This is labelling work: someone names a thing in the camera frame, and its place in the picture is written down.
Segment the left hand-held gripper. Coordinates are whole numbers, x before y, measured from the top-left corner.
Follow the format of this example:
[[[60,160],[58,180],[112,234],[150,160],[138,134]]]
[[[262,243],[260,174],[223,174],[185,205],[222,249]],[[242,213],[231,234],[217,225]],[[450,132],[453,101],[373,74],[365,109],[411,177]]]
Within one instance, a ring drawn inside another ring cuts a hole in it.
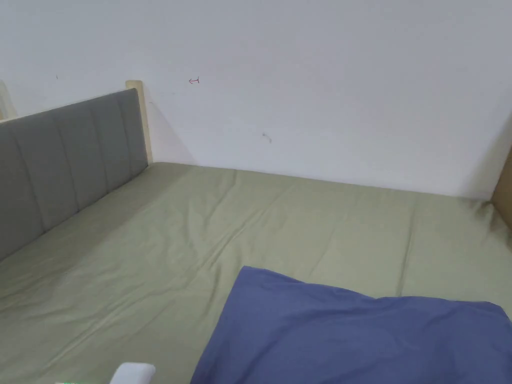
[[[109,379],[56,381],[56,384],[150,384],[156,367],[150,363],[124,362],[120,364]]]

